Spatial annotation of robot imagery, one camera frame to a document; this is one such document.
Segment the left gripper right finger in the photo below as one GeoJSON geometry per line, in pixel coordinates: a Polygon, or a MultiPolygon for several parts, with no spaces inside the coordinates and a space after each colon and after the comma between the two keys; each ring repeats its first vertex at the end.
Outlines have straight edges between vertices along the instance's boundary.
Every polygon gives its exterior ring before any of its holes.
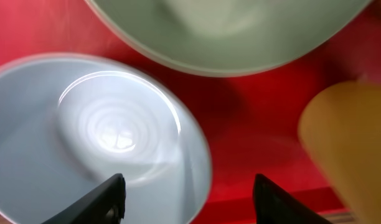
{"type": "Polygon", "coordinates": [[[255,176],[253,204],[257,224],[331,224],[263,174],[255,176]]]}

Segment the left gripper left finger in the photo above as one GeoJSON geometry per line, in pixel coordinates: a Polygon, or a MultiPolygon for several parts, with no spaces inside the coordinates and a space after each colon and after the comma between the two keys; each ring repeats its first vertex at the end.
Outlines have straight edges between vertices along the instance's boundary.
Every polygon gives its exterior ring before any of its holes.
{"type": "Polygon", "coordinates": [[[125,217],[125,200],[125,179],[115,174],[42,224],[120,224],[125,217]]]}

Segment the small light blue bowl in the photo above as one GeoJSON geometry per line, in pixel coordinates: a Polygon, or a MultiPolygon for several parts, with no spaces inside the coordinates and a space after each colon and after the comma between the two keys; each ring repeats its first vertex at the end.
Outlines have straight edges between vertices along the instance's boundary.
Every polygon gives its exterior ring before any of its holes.
{"type": "Polygon", "coordinates": [[[0,214],[42,223],[112,175],[125,223],[190,223],[212,185],[192,113],[147,73],[106,58],[40,54],[0,66],[0,214]]]}

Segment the yellow plastic cup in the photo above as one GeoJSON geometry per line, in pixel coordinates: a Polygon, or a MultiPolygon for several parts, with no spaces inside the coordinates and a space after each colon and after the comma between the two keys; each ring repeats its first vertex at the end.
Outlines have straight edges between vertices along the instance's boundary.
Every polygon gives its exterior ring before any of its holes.
{"type": "Polygon", "coordinates": [[[381,223],[381,85],[321,91],[302,112],[298,136],[359,223],[381,223]]]}

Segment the green bowl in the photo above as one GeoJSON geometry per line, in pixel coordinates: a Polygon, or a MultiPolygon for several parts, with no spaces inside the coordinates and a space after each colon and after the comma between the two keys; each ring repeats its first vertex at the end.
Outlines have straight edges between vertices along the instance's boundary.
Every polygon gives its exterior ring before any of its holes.
{"type": "Polygon", "coordinates": [[[369,0],[88,0],[137,52],[180,72],[239,77],[296,60],[353,20],[369,0]]]}

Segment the red serving tray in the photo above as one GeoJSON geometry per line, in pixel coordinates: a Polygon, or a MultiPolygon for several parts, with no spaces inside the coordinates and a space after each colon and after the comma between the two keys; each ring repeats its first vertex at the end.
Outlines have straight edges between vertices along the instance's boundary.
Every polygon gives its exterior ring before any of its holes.
{"type": "Polygon", "coordinates": [[[117,60],[165,84],[191,110],[210,145],[213,184],[197,223],[254,221],[262,173],[318,213],[346,210],[297,137],[299,116],[345,80],[381,83],[381,1],[304,57],[256,75],[207,78],[164,67],[110,32],[84,1],[0,1],[0,65],[44,52],[117,60]]]}

